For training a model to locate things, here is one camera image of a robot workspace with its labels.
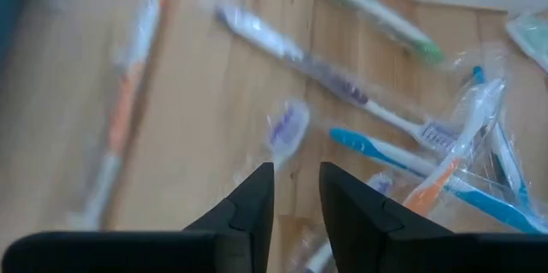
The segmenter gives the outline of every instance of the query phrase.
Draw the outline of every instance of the black object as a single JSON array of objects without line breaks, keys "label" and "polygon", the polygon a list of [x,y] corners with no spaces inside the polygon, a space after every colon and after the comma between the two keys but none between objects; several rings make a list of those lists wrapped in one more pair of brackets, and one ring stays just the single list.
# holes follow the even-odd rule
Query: black object
[{"label": "black object", "polygon": [[9,247],[3,272],[266,272],[273,210],[274,170],[264,163],[181,232],[34,234]]},{"label": "black object", "polygon": [[338,271],[548,271],[548,236],[453,234],[386,198],[332,163],[319,191]]},{"label": "black object", "polygon": [[[322,163],[319,186],[340,273],[548,271],[547,235],[453,234],[332,163]],[[35,234],[8,249],[3,272],[266,272],[273,197],[264,163],[182,232]]]}]

